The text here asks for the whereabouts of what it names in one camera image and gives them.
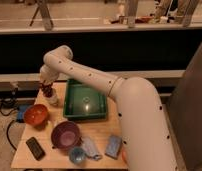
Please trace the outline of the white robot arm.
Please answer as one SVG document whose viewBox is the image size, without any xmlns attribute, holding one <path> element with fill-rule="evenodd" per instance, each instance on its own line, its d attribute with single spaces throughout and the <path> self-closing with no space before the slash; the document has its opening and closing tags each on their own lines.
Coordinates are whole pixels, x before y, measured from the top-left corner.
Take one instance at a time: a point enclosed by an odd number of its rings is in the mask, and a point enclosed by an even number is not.
<svg viewBox="0 0 202 171">
<path fill-rule="evenodd" d="M 162 102 L 155 86 L 141 77 L 122 78 L 78 64 L 62 45 L 47 52 L 40 69 L 48 85 L 63 73 L 105 94 L 117 105 L 129 171 L 177 171 Z"/>
</svg>

